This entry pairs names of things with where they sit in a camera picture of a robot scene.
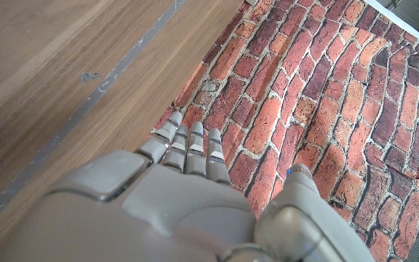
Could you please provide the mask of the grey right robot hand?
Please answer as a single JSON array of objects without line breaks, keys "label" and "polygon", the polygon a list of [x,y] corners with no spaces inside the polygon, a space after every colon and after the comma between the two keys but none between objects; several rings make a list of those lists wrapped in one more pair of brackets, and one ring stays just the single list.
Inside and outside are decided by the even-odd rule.
[{"label": "grey right robot hand", "polygon": [[254,214],[231,187],[220,131],[173,113],[138,149],[53,183],[8,233],[0,261],[371,261],[294,164]]}]

